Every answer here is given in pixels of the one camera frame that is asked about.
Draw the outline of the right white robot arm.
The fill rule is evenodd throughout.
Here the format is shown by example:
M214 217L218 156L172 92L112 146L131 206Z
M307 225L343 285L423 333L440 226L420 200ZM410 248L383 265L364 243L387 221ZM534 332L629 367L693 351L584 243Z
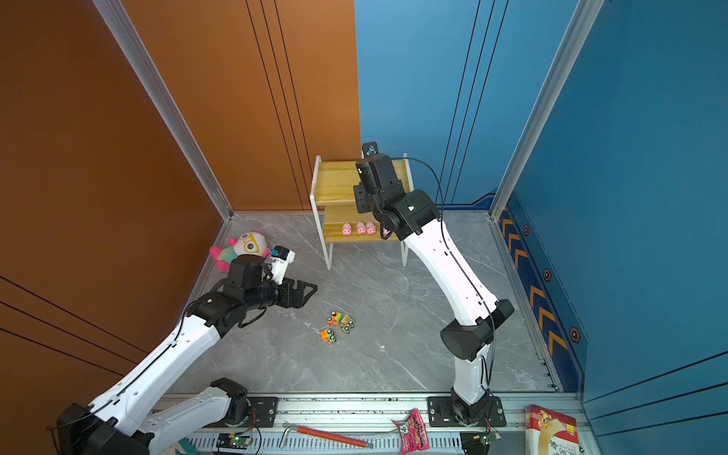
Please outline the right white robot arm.
M498 299L481 282L449 235L441 210L424 191L405 190L391 157L364 157L356 162L356 171L358 212L373 214L384 240L396 236L417 255L452 309L454 320L440 337L454 356L454 420L468 427L491 425L496 406L490 390L496 331L513 315L513 304Z

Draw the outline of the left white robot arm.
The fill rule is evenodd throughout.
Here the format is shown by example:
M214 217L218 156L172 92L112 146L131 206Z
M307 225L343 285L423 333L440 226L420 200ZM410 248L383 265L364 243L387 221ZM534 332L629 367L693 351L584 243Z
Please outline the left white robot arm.
M286 277L293 258L277 246L268 259L251 254L235 259L227 276L189 303L170 335L128 375L88 405L64 410L49 430L56 452L159 454L209 424L252 423L248 390L228 378L167 411L152 409L197 358L231 330L251 324L249 311L307 304L318 288Z

